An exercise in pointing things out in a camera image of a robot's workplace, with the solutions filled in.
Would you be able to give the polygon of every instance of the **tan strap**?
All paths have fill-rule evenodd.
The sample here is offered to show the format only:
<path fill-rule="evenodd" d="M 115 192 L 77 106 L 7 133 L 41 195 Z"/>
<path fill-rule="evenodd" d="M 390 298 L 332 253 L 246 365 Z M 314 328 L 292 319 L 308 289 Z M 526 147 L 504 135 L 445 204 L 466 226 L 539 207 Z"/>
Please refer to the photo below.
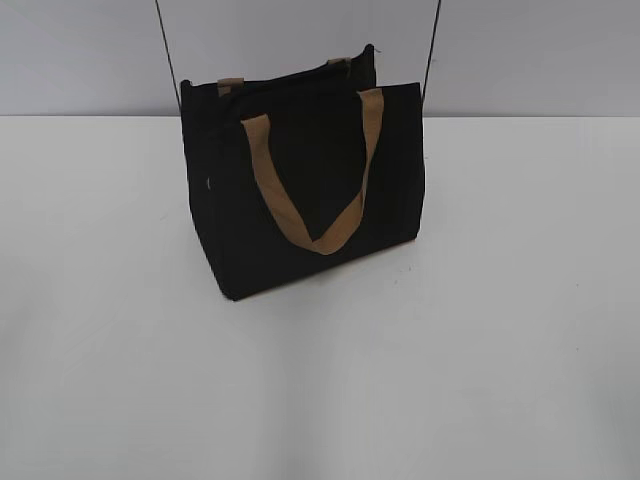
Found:
<path fill-rule="evenodd" d="M 358 94 L 362 101 L 362 129 L 366 147 L 362 187 L 351 203 L 338 215 L 324 234 L 315 241 L 311 240 L 300 213 L 289 198 L 273 165 L 269 152 L 269 131 L 271 128 L 269 117 L 263 114 L 242 121 L 249 140 L 251 163 L 256 183 L 278 227 L 294 245 L 322 255 L 330 255 L 342 248 L 362 221 L 369 167 L 382 129 L 384 97 L 379 88 L 358 92 Z"/>
<path fill-rule="evenodd" d="M 333 63 L 338 63 L 338 62 L 342 62 L 345 61 L 348 64 L 351 63 L 351 57 L 337 57 L 337 58 L 330 58 L 329 60 L 327 60 L 327 65 L 331 65 Z"/>
<path fill-rule="evenodd" d="M 221 97 L 231 92 L 234 88 L 244 85 L 244 78 L 221 78 L 217 82 L 218 96 Z"/>

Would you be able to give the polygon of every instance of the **black wire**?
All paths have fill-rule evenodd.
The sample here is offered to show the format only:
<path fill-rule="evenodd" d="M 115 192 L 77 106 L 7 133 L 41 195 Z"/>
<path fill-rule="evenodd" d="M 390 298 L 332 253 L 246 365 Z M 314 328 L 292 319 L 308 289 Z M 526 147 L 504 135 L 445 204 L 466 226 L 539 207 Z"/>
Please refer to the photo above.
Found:
<path fill-rule="evenodd" d="M 442 0 L 438 0 L 436 7 L 436 18 L 433 20 L 433 31 L 431 32 L 431 45 L 429 46 L 429 58 L 427 59 L 427 69 L 424 72 L 424 83 L 422 84 L 422 106 L 424 108 L 424 100 L 427 95 L 427 81 L 429 80 L 429 70 L 431 69 L 431 57 L 433 56 L 433 45 L 436 41 L 436 30 L 438 29 L 438 20 L 440 20 L 440 6 Z"/>
<path fill-rule="evenodd" d="M 171 54 L 169 53 L 169 44 L 167 43 L 167 35 L 164 33 L 164 22 L 162 21 L 162 14 L 160 13 L 160 5 L 158 0 L 156 2 L 156 10 L 158 11 L 158 20 L 160 21 L 160 30 L 162 30 L 162 40 L 164 41 L 164 49 L 167 52 L 167 60 L 169 61 L 169 70 L 171 70 L 171 79 L 173 80 L 173 91 L 176 93 L 176 101 L 178 102 L 178 109 L 182 109 L 180 105 L 180 95 L 178 95 L 178 84 L 176 83 L 176 75 L 173 72 L 173 63 L 171 62 Z"/>

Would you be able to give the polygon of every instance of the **black tote bag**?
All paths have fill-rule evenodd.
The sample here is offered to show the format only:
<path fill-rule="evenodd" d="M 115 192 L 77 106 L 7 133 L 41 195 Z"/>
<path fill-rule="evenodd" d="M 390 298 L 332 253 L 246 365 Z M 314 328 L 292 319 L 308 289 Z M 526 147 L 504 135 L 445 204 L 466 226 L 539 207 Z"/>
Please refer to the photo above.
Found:
<path fill-rule="evenodd" d="M 266 82 L 182 83 L 189 203 L 238 300 L 416 237 L 419 84 L 375 86 L 373 47 Z"/>

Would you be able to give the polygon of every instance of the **gray wall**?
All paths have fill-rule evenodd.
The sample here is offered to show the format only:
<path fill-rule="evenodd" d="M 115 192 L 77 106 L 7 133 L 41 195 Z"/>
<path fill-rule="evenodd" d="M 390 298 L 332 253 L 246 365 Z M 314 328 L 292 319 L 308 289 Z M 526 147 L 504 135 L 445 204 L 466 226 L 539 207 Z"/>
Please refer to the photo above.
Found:
<path fill-rule="evenodd" d="M 436 0 L 159 0 L 176 77 L 270 77 L 374 43 L 421 81 Z M 637 0 L 443 0 L 427 115 L 640 115 Z M 175 115 L 154 0 L 0 2 L 0 115 Z"/>
<path fill-rule="evenodd" d="M 443 0 L 429 115 L 640 115 L 640 1 Z"/>

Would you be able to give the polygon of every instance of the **white table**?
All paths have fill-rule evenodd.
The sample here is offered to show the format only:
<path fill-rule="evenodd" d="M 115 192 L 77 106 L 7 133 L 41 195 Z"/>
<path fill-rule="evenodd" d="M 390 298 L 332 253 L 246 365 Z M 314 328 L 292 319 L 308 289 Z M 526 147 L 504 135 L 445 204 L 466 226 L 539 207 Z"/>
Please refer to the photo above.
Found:
<path fill-rule="evenodd" d="M 177 118 L 0 119 L 0 478 L 640 478 L 640 119 L 428 119 L 415 243 L 232 303 Z"/>

